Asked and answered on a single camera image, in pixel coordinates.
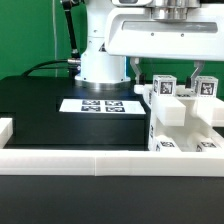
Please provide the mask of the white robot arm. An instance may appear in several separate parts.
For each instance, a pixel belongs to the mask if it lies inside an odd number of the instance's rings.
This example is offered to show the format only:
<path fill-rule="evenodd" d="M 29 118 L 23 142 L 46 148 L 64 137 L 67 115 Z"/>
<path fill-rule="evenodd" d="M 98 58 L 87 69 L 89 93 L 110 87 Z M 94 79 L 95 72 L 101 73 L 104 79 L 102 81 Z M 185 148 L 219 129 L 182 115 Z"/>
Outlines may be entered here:
<path fill-rule="evenodd" d="M 128 82 L 125 58 L 224 61 L 224 2 L 84 0 L 87 48 L 81 83 Z"/>

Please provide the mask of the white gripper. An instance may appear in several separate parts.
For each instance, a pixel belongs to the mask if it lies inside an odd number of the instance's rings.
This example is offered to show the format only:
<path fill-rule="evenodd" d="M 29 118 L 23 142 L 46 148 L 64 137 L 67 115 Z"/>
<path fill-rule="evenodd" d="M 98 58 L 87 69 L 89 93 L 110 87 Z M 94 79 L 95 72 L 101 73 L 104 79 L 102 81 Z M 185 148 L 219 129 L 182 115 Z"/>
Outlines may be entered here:
<path fill-rule="evenodd" d="M 190 9 L 185 21 L 154 20 L 149 8 L 115 8 L 107 19 L 105 48 L 131 57 L 138 85 L 145 84 L 145 74 L 136 57 L 197 60 L 185 82 L 193 89 L 204 61 L 224 61 L 224 6 Z"/>

